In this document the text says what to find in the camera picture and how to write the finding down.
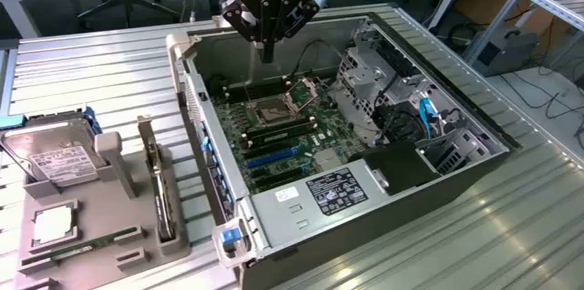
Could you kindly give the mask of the black graphics card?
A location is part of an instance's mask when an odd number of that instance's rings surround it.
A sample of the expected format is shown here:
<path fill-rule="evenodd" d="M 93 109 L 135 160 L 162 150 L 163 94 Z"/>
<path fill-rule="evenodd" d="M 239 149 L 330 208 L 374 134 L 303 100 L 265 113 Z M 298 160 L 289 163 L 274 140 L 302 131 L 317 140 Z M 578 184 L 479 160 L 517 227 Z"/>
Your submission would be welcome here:
<path fill-rule="evenodd" d="M 158 218 L 158 234 L 161 241 L 167 242 L 177 238 L 175 218 L 173 214 L 167 178 L 165 175 L 165 155 L 155 139 L 153 118 L 150 115 L 138 117 L 138 130 L 143 140 L 146 166 L 150 171 L 150 179 L 153 184 L 155 212 Z"/>

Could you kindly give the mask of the metal socket cover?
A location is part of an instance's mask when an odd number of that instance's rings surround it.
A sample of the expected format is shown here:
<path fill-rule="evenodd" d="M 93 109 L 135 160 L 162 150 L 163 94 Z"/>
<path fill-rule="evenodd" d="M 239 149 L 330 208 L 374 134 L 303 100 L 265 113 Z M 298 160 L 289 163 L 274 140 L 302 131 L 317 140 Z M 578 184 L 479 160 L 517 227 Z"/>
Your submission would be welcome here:
<path fill-rule="evenodd" d="M 303 77 L 283 94 L 287 107 L 299 113 L 319 97 L 319 89 L 313 80 Z"/>

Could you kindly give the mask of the black office chair base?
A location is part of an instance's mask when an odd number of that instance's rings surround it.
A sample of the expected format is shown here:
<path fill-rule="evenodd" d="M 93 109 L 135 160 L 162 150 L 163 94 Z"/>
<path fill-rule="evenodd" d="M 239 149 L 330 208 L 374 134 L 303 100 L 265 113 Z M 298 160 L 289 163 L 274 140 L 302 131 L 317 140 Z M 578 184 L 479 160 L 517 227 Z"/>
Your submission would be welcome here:
<path fill-rule="evenodd" d="M 133 27 L 133 12 L 135 7 L 142 7 L 151 11 L 166 14 L 174 23 L 178 23 L 182 19 L 181 14 L 162 4 L 162 0 L 101 0 L 99 5 L 77 14 L 81 28 L 83 30 L 93 29 L 90 18 L 97 16 L 99 13 L 119 7 L 123 8 L 123 17 L 127 27 Z"/>

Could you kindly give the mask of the metal disk bay cage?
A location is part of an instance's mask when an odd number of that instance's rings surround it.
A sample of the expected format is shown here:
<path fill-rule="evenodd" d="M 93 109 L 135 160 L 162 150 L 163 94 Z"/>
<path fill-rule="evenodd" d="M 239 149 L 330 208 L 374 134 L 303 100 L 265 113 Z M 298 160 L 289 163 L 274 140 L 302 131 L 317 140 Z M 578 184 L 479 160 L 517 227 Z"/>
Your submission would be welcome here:
<path fill-rule="evenodd" d="M 361 141 L 375 147 L 445 134 L 430 97 L 438 87 L 419 70 L 401 75 L 371 48 L 347 49 L 330 95 Z"/>

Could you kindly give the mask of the CPU socket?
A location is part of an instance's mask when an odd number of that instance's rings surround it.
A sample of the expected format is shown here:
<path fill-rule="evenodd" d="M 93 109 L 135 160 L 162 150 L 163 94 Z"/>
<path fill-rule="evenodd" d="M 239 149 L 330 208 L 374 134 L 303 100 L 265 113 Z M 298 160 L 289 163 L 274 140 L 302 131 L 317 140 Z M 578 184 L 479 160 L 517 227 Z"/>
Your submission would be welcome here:
<path fill-rule="evenodd" d="M 270 98 L 269 100 L 259 101 L 254 111 L 257 112 L 259 124 L 262 125 L 283 122 L 297 115 L 281 98 Z"/>

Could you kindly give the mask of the green RAM stick with labels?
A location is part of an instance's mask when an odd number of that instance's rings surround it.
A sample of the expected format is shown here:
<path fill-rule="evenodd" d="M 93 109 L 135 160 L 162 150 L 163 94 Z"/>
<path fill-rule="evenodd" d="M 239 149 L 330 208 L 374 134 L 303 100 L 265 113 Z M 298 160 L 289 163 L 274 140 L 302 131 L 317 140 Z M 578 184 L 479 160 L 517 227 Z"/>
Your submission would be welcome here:
<path fill-rule="evenodd" d="M 253 133 L 247 133 L 247 140 L 259 146 L 261 144 L 270 144 L 290 138 L 303 136 L 311 133 L 313 131 L 314 131 L 314 124 L 307 123 L 285 129 L 269 131 L 258 135 L 254 135 Z"/>

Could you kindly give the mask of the green motherboard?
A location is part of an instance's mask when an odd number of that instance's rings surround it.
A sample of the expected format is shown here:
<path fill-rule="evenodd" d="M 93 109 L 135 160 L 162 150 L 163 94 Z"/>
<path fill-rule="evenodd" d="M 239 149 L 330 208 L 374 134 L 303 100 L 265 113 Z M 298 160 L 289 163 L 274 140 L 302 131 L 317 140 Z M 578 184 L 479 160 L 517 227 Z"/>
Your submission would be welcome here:
<path fill-rule="evenodd" d="M 301 79 L 285 79 L 275 83 L 246 85 L 241 88 L 223 88 L 213 94 L 213 103 L 227 143 L 234 152 L 245 184 L 253 194 L 321 173 L 314 162 L 314 155 L 319 151 L 335 149 L 346 163 L 349 158 L 365 149 L 358 134 L 330 95 L 334 89 L 330 79 L 309 78 L 315 82 L 321 95 L 305 110 L 295 112 L 295 117 L 275 124 L 259 124 L 254 111 L 257 103 L 270 98 L 283 100 L 283 94 Z M 247 133 L 258 135 L 307 123 L 314 124 L 314 131 L 303 136 L 259 146 L 247 140 Z M 247 167 L 250 160 L 295 146 L 299 147 L 295 157 L 258 168 Z"/>

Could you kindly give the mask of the blue expansion slot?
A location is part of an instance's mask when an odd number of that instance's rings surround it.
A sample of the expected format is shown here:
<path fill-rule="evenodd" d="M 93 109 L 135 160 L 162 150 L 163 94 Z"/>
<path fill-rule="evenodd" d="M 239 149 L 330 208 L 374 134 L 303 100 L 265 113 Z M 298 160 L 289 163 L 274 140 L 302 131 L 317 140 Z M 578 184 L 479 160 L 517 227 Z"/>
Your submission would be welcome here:
<path fill-rule="evenodd" d="M 270 155 L 267 155 L 265 157 L 259 157 L 259 158 L 250 160 L 247 163 L 247 167 L 249 168 L 258 168 L 258 167 L 266 166 L 270 163 L 274 163 L 274 162 L 281 161 L 283 159 L 289 159 L 291 157 L 295 157 L 298 155 L 298 152 L 299 152 L 298 146 L 287 148 L 277 153 L 271 153 Z"/>

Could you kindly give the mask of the silver chipset heat sink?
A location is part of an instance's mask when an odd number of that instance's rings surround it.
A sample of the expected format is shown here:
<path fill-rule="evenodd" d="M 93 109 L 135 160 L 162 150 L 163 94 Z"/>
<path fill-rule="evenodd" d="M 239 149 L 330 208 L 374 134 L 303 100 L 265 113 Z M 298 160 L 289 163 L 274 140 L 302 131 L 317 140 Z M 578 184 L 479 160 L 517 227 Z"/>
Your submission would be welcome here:
<path fill-rule="evenodd" d="M 327 171 L 345 164 L 342 156 L 333 148 L 329 148 L 315 153 L 314 162 L 317 164 L 317 168 L 321 171 Z"/>

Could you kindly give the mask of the blue disk caddy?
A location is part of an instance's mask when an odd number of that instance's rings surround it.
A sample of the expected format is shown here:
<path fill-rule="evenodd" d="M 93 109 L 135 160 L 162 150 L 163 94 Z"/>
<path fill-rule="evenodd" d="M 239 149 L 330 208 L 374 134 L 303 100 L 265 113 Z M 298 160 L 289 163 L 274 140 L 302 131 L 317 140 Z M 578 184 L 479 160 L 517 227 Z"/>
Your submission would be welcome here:
<path fill-rule="evenodd" d="M 102 134 L 102 126 L 98 122 L 95 111 L 90 106 L 53 114 L 0 116 L 0 131 L 23 129 L 26 127 L 42 126 L 55 122 L 73 120 L 85 120 L 89 123 L 94 134 Z"/>

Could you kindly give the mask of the black plastic shroud box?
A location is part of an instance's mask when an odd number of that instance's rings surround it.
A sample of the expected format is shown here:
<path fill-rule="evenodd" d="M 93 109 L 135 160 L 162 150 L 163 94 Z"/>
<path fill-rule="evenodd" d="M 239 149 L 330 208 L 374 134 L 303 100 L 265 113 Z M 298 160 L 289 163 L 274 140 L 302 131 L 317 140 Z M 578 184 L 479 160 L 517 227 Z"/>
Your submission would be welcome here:
<path fill-rule="evenodd" d="M 389 184 L 386 191 L 390 195 L 442 177 L 418 153 L 414 142 L 395 142 L 369 148 L 355 153 L 349 158 L 349 162 L 359 159 L 365 159 L 370 169 L 383 175 Z"/>

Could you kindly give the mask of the silver power supply unit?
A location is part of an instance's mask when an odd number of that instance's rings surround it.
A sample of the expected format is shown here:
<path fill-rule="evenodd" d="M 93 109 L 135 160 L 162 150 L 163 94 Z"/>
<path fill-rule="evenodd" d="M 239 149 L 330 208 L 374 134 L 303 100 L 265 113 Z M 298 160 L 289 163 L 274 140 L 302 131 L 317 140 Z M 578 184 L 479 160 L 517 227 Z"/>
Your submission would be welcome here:
<path fill-rule="evenodd" d="M 253 197 L 274 250 L 315 238 L 390 203 L 387 179 L 359 159 Z"/>

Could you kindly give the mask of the open dark PC case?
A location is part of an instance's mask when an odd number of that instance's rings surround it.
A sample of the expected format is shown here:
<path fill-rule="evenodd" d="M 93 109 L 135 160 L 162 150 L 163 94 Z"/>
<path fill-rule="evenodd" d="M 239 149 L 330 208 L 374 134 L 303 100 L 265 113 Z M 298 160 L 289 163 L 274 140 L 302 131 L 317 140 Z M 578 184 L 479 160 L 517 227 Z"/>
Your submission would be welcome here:
<path fill-rule="evenodd" d="M 415 143 L 437 180 L 390 195 L 390 203 L 334 230 L 274 250 L 259 225 L 253 194 L 219 122 L 213 94 L 223 88 L 302 77 L 334 85 L 346 51 L 371 48 L 401 75 L 419 70 L 438 87 L 430 99 L 445 134 Z M 465 63 L 415 23 L 359 13 L 321 17 L 286 40 L 273 64 L 247 55 L 250 45 L 233 30 L 183 31 L 167 36 L 173 77 L 215 220 L 213 244 L 221 264 L 234 269 L 242 290 L 267 290 L 358 246 L 446 207 L 509 160 L 519 143 L 449 78 Z M 242 240 L 225 247 L 221 232 L 239 227 Z"/>

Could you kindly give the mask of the grey parts rack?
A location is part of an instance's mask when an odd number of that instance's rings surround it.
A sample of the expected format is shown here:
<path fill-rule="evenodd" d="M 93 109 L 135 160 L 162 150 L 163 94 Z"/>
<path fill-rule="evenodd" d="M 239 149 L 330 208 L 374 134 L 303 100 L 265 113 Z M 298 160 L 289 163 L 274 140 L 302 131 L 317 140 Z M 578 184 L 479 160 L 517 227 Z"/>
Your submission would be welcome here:
<path fill-rule="evenodd" d="M 34 160 L 51 176 L 25 185 L 17 290 L 93 290 L 189 255 L 173 154 L 153 135 L 130 153 L 103 133 Z"/>

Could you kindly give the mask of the silver CPU chip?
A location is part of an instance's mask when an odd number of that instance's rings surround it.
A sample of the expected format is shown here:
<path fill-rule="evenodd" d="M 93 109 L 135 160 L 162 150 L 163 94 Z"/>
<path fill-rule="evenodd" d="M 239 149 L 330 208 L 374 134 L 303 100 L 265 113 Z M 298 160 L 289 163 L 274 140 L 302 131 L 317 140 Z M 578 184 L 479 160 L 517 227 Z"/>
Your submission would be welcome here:
<path fill-rule="evenodd" d="M 46 243 L 61 239 L 73 226 L 71 207 L 57 207 L 37 214 L 34 225 L 34 241 Z"/>

